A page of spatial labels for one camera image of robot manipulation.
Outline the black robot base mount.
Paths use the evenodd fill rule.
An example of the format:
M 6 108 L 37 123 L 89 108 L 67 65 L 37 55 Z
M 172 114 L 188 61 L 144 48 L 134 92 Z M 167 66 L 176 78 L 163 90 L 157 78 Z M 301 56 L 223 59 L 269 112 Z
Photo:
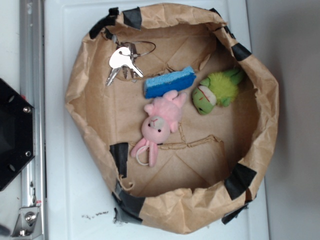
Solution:
M 34 107 L 0 80 L 0 190 L 34 158 Z

